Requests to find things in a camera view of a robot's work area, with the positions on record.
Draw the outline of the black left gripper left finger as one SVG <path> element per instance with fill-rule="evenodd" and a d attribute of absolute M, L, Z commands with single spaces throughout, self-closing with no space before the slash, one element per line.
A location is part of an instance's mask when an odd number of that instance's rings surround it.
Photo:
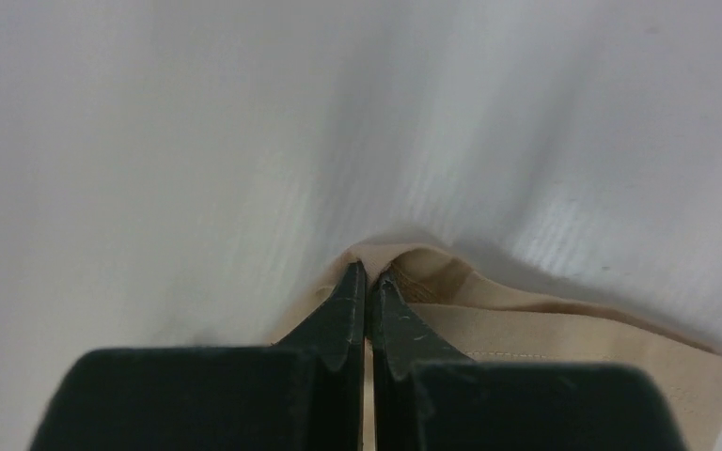
<path fill-rule="evenodd" d="M 367 275 L 271 346 L 93 350 L 62 379 L 34 450 L 358 450 Z"/>

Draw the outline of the beige t shirt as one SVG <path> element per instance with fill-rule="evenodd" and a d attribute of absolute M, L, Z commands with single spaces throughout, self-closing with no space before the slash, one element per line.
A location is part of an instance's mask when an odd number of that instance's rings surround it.
<path fill-rule="evenodd" d="M 358 243 L 279 317 L 276 342 L 322 304 L 346 267 L 370 280 L 392 271 L 406 303 L 449 344 L 478 361 L 614 363 L 650 375 L 691 450 L 722 430 L 722 350 L 616 308 L 499 284 L 424 243 Z"/>

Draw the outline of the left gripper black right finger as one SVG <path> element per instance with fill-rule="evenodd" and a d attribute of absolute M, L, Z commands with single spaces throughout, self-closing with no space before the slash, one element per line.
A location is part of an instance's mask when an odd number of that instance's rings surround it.
<path fill-rule="evenodd" d="M 624 365 L 476 362 L 381 275 L 369 295 L 380 450 L 681 450 L 669 408 Z"/>

